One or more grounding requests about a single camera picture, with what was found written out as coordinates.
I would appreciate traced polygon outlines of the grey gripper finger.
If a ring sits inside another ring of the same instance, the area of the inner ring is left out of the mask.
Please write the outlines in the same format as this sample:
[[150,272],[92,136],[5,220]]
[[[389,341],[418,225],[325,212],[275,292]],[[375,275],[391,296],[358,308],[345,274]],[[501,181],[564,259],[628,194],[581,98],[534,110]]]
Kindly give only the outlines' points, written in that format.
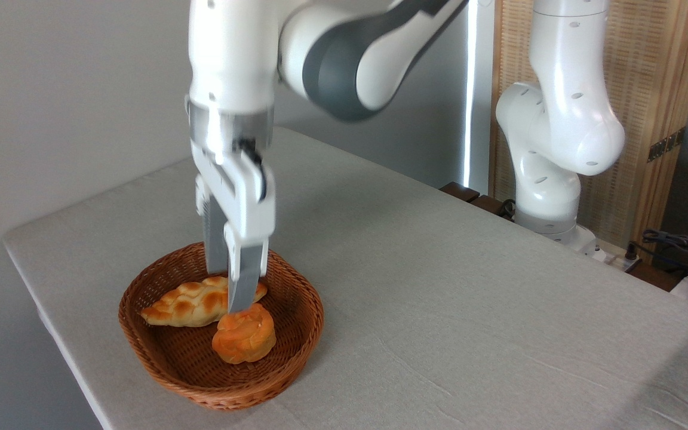
[[207,272],[226,271],[229,252],[223,231],[227,218],[201,175],[196,176],[196,210],[202,218]]
[[259,278],[266,275],[269,236],[243,238],[231,224],[225,225],[228,252],[228,313],[248,309],[254,303]]

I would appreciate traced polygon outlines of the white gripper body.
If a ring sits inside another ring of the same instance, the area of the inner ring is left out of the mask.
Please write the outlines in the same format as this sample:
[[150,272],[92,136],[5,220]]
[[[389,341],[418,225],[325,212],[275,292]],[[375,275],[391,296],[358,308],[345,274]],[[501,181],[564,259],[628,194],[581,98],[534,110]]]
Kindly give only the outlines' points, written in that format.
[[253,142],[240,140],[236,152],[214,154],[191,144],[193,161],[227,218],[243,238],[275,231],[275,178]]

